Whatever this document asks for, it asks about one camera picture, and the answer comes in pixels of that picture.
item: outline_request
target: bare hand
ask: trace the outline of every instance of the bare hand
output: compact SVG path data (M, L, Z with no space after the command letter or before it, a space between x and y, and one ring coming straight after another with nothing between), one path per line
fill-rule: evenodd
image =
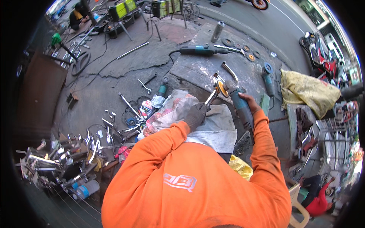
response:
M261 107L256 103L255 99L253 98L253 96L244 94L244 93L238 93L238 96L240 98L243 98L246 100L247 104L250 107L250 111L253 114L255 114L257 111L261 110Z

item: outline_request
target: plastic bag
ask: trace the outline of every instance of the plastic bag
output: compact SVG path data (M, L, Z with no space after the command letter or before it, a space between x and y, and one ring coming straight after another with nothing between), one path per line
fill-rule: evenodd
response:
M245 180L250 180L253 174L253 169L249 166L249 164L244 162L244 160L231 154L231 159L229 160L228 165Z

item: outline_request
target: yellow plastic bag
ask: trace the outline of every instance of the yellow plastic bag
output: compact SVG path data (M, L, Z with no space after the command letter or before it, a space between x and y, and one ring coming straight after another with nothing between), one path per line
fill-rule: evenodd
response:
M231 154L231 159L229 160L228 165L241 177L243 177L247 181L250 180L253 174L253 169L242 159Z
M295 71L281 70L283 108L290 104L306 104L319 119L324 117L341 96L335 86Z

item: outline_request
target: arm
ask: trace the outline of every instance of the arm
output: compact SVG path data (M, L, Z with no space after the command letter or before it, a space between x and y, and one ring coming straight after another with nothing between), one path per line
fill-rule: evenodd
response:
M269 119L263 110L257 111L253 117L255 145L251 161L254 173L250 182L260 183L260 186L272 193L288 191L269 129Z
M329 181L329 182L327 182L327 184L325 184L325 185L324 185L324 186L320 189L320 191L319 191L319 193L318 193L318 197L319 197L319 199L320 199L321 201L323 201L323 202L326 202L326 203L327 203L327 200L326 200L326 190L327 190L328 186L330 185L330 183L332 183L334 180L335 180L335 178L334 178L334 177L332 177L332 178L330 179L330 181Z
M177 124L173 123L169 129L161 130L137 142L111 181L107 192L115 194L136 189L172 150L186 140L189 132L189 126L180 121Z

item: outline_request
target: water bottle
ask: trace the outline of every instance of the water bottle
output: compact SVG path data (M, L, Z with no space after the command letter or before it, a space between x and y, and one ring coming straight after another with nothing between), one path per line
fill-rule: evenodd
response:
M79 186L84 185L84 184L85 184L85 181L84 181L83 179L81 179L81 180L79 180L79 181L77 181L77 182L73 183L73 184L71 185L71 187L73 188L73 190L75 190L75 191L76 191L76 189L77 189Z
M97 13L94 13L94 19L98 22L99 21L99 14L97 14Z
M79 187L77 187L76 189L76 193L78 196L80 196L82 199L86 199L87 197L89 197L91 194L95 193L96 191L98 191L100 188L99 183L96 180L91 180Z

